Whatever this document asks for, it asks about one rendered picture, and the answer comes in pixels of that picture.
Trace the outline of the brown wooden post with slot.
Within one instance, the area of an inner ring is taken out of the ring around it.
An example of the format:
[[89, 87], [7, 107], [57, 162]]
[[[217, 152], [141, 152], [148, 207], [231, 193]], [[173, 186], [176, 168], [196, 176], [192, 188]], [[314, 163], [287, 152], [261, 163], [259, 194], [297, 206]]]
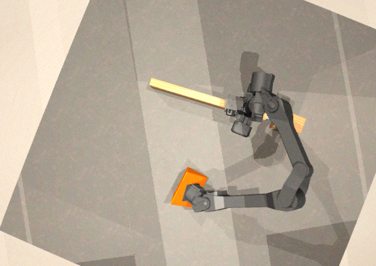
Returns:
[[[297, 131], [297, 133], [301, 133], [306, 118], [303, 118], [303, 117], [298, 116], [296, 114], [293, 114], [293, 115], [294, 115], [294, 126], [296, 128], [296, 131]], [[273, 125], [273, 123], [270, 124], [269, 129], [272, 129], [272, 130], [275, 130], [275, 131], [278, 132], [277, 128], [275, 127], [275, 125]]]

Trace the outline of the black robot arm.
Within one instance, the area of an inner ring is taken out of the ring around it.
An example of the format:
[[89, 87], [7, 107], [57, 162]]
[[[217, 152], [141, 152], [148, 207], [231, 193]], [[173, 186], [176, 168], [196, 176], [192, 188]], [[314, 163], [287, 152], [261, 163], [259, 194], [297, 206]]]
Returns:
[[[307, 154], [301, 144], [294, 126], [291, 104], [272, 93], [275, 76], [273, 74], [252, 73], [250, 91], [255, 95], [246, 104], [251, 121], [263, 122], [266, 113], [277, 128], [288, 157], [292, 171], [281, 190], [265, 194], [229, 195], [227, 191], [206, 192], [199, 183], [186, 186], [182, 201], [192, 205], [194, 212], [211, 212], [226, 208], [268, 207], [273, 210], [293, 211], [305, 204], [305, 194], [313, 174]], [[228, 116], [243, 114], [243, 105], [247, 97], [228, 95], [225, 112]]]

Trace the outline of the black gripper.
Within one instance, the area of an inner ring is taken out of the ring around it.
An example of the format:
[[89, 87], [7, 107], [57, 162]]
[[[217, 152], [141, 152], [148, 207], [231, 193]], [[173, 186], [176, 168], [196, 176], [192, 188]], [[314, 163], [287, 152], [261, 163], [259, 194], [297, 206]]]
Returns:
[[246, 94], [245, 97], [247, 97], [247, 100], [244, 102], [243, 105], [243, 114], [240, 115], [239, 113], [237, 114], [236, 121], [234, 122], [231, 131], [233, 133], [239, 134], [243, 137], [249, 137], [250, 132], [252, 130], [252, 123], [251, 121], [251, 116], [247, 113], [246, 111], [246, 104], [249, 100], [255, 97], [255, 95], [252, 94]]

